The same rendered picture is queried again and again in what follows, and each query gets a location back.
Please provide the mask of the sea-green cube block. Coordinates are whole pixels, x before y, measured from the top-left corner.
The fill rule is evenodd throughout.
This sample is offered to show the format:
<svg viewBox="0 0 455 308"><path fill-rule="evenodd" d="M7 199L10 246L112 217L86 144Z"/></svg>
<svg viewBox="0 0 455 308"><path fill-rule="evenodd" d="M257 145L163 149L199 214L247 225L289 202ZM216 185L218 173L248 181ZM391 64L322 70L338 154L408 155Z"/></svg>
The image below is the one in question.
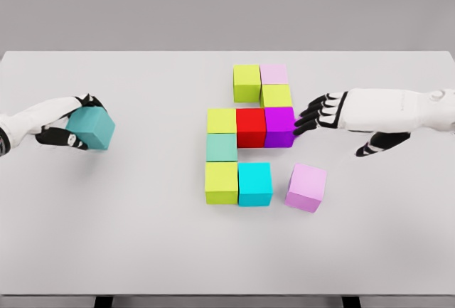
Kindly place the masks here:
<svg viewBox="0 0 455 308"><path fill-rule="evenodd" d="M206 161L236 162L237 135L232 133L207 134Z"/></svg>

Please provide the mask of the red cube block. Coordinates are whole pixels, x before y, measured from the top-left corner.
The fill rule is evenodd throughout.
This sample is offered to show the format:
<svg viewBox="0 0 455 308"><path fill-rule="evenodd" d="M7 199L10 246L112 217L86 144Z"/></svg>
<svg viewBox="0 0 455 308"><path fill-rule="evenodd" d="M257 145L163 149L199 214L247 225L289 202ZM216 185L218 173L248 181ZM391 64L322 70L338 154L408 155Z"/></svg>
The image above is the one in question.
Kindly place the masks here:
<svg viewBox="0 0 455 308"><path fill-rule="evenodd" d="M263 148L267 133L265 111L262 108L236 109L237 147Z"/></svg>

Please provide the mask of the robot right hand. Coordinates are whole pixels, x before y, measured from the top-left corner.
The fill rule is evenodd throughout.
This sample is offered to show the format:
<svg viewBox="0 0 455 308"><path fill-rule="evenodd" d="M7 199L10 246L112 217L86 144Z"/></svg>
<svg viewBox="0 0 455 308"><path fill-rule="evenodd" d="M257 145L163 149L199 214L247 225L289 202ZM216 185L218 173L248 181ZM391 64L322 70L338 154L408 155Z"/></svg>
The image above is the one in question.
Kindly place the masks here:
<svg viewBox="0 0 455 308"><path fill-rule="evenodd" d="M312 100L294 123L294 136L317 128L371 133L356 152L370 156L408 140L419 126L417 96L407 90L352 89Z"/></svg>

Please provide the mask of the pale pink cube block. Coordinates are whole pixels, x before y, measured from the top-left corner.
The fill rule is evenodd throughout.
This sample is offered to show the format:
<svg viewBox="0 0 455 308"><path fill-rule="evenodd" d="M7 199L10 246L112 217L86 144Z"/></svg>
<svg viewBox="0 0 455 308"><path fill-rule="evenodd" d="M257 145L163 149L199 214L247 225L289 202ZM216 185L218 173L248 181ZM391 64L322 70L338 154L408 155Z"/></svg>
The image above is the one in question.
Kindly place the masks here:
<svg viewBox="0 0 455 308"><path fill-rule="evenodd" d="M286 85L289 83L285 64L260 64L259 71L263 85Z"/></svg>
<svg viewBox="0 0 455 308"><path fill-rule="evenodd" d="M291 173L284 203L292 208L315 213L324 197L327 172L297 163Z"/></svg>

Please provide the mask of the yellow-green cube block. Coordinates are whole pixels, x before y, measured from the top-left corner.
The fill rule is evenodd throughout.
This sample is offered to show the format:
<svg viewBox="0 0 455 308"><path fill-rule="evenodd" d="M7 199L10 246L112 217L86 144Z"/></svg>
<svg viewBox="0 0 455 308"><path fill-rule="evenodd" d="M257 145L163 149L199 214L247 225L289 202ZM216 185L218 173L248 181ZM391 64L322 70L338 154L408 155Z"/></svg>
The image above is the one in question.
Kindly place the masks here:
<svg viewBox="0 0 455 308"><path fill-rule="evenodd" d="M234 102L259 102L262 86L258 64L233 66Z"/></svg>
<svg viewBox="0 0 455 308"><path fill-rule="evenodd" d="M205 199L210 205L236 205L239 184L237 162L205 163Z"/></svg>
<svg viewBox="0 0 455 308"><path fill-rule="evenodd" d="M291 91L287 84L263 85L259 98L260 107L291 107Z"/></svg>
<svg viewBox="0 0 455 308"><path fill-rule="evenodd" d="M207 112L207 133L236 134L235 108L210 108Z"/></svg>

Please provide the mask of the purple cube block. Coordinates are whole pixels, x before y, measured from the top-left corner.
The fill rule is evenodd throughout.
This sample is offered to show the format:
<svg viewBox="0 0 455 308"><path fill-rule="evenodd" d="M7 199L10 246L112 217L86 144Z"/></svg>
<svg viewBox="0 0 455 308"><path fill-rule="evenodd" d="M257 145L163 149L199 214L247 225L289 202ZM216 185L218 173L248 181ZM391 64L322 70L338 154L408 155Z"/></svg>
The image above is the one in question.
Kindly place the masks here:
<svg viewBox="0 0 455 308"><path fill-rule="evenodd" d="M294 144L293 107L266 107L266 137L264 148L290 148Z"/></svg>

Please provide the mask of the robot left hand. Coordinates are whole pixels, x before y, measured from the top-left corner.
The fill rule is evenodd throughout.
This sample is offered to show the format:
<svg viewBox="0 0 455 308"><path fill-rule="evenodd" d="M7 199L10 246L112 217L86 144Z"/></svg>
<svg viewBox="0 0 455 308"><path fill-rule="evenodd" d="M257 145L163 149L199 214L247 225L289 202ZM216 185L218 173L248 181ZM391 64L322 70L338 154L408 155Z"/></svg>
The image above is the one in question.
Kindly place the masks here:
<svg viewBox="0 0 455 308"><path fill-rule="evenodd" d="M70 117L81 107L101 107L106 110L104 105L89 93L81 96L59 97L39 103L36 112L32 114L38 128L38 132L35 134L36 141L48 146L88 150L86 143L74 133L67 129L51 126L52 123L62 118Z"/></svg>

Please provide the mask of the teal cube block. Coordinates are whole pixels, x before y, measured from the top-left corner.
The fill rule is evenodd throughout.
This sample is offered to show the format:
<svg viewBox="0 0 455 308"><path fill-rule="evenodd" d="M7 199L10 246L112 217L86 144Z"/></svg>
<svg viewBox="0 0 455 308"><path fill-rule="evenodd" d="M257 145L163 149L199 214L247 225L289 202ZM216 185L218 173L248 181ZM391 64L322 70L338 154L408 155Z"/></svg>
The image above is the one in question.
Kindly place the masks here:
<svg viewBox="0 0 455 308"><path fill-rule="evenodd" d="M81 107L71 114L66 129L75 134L89 149L107 150L115 123L102 107Z"/></svg>

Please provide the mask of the cyan cube block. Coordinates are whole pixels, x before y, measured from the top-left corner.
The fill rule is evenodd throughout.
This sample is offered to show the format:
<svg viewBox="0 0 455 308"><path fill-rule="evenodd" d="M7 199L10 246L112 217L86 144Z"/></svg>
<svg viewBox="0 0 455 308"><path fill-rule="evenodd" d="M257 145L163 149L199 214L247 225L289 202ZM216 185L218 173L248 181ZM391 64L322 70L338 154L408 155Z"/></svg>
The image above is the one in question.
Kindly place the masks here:
<svg viewBox="0 0 455 308"><path fill-rule="evenodd" d="M269 206L273 195L271 164L269 162L240 162L238 164L238 184L239 206Z"/></svg>

